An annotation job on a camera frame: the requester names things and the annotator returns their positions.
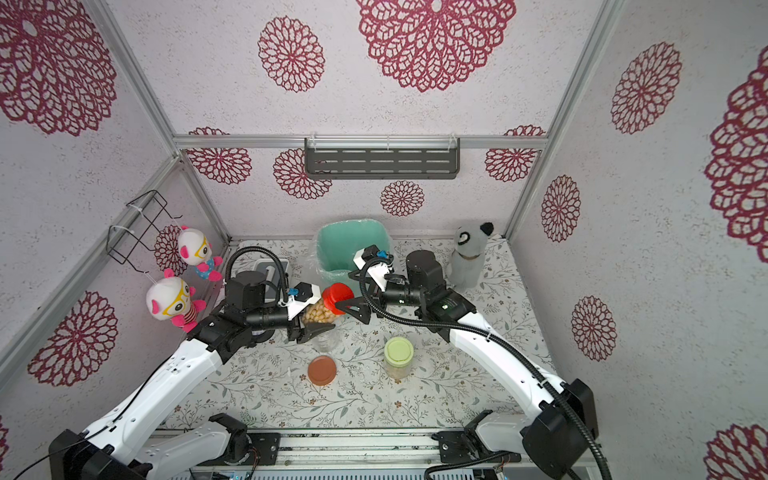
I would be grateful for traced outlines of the red jar lid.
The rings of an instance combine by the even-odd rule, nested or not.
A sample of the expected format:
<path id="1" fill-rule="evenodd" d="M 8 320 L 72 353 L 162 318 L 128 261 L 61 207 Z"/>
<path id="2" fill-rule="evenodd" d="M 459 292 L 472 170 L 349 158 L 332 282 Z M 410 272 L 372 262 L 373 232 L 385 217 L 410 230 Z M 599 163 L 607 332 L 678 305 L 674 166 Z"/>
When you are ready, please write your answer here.
<path id="1" fill-rule="evenodd" d="M 344 283 L 334 283 L 323 290 L 321 294 L 323 305 L 327 310 L 336 316 L 343 315 L 344 312 L 336 306 L 338 302 L 351 300 L 355 297 L 353 290 Z"/>

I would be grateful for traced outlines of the brown jar lid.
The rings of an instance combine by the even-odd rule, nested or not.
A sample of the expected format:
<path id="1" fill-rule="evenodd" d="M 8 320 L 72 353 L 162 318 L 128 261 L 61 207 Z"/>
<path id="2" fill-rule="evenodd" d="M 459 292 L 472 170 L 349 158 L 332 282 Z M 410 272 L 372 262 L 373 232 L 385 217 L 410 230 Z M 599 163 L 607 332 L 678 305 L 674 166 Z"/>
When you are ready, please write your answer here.
<path id="1" fill-rule="evenodd" d="M 329 385 L 333 382 L 336 376 L 336 363 L 327 355 L 316 357 L 308 365 L 307 377 L 310 382 L 316 386 Z"/>

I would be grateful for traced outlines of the green lidded peanut jar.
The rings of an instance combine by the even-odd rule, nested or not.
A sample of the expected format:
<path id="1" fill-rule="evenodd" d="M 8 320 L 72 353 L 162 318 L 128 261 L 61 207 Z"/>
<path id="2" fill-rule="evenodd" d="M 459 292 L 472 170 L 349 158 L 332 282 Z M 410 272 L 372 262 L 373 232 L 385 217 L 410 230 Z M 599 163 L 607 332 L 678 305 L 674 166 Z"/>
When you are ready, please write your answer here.
<path id="1" fill-rule="evenodd" d="M 410 373 L 413 344 L 404 337 L 393 337 L 384 346 L 385 368 L 389 377 L 402 380 Z"/>

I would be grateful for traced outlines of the red lidded peanut jar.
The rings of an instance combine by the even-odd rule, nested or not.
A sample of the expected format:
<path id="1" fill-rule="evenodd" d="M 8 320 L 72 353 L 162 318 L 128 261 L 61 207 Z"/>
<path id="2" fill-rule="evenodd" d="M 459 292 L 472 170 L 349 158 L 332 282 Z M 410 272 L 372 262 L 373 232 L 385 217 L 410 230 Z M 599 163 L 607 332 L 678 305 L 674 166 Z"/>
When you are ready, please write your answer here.
<path id="1" fill-rule="evenodd" d="M 305 309 L 301 321 L 304 324 L 333 324 L 342 315 L 332 302 L 320 299 Z"/>

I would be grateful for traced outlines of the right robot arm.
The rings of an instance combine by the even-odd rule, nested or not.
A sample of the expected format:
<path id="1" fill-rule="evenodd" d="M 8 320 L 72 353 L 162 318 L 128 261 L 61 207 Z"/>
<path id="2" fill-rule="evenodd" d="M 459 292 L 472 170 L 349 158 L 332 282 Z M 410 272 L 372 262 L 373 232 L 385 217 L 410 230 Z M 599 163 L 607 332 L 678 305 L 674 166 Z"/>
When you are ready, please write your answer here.
<path id="1" fill-rule="evenodd" d="M 472 357 L 523 411 L 521 420 L 483 413 L 467 426 L 468 440 L 483 455 L 523 454 L 552 478 L 565 475 L 585 453 L 600 464 L 607 462 L 597 442 L 589 387 L 580 380 L 562 380 L 505 340 L 474 304 L 447 286 L 432 252 L 411 252 L 405 275 L 395 274 L 393 256 L 375 245 L 358 250 L 353 263 L 349 277 L 361 294 L 343 302 L 342 310 L 364 324 L 378 316 L 439 335 Z"/>

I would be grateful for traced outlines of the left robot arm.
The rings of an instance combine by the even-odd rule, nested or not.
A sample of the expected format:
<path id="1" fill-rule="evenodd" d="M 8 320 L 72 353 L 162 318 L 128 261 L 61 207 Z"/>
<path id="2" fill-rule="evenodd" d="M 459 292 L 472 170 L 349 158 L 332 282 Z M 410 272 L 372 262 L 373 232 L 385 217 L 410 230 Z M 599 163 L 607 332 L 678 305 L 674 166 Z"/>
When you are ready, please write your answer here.
<path id="1" fill-rule="evenodd" d="M 330 330 L 306 326 L 302 314 L 322 300 L 319 286 L 300 282 L 285 300 L 267 302 L 258 272 L 228 280 L 223 300 L 128 398 L 83 432 L 66 430 L 49 447 L 54 479 L 170 479 L 209 460 L 247 458 L 246 427 L 220 414 L 156 446 L 146 443 L 160 423 L 198 384 L 239 350 L 258 344 L 258 333 L 285 330 L 298 344 Z"/>

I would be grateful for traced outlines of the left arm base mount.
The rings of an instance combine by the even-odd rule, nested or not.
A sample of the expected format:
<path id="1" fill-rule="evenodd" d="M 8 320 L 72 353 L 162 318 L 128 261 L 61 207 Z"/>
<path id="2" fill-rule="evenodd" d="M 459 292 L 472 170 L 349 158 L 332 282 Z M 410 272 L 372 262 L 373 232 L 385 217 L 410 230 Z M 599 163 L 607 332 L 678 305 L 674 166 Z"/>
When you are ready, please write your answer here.
<path id="1" fill-rule="evenodd" d="M 245 423 L 224 413 L 211 416 L 209 421 L 223 426 L 230 438 L 222 455 L 207 465 L 272 466 L 276 463 L 281 442 L 279 433 L 250 432 Z"/>

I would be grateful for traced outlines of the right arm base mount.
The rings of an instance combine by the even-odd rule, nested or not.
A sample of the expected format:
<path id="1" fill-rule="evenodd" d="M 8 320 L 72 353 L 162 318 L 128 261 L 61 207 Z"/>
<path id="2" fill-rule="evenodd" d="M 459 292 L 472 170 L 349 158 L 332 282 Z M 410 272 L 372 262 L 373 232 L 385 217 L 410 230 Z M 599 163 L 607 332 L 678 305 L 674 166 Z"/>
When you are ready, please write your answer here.
<path id="1" fill-rule="evenodd" d="M 438 443 L 440 460 L 458 464 L 502 452 L 502 462 L 520 463 L 522 448 L 520 415 L 483 410 L 460 430 L 442 430 L 430 438 Z"/>

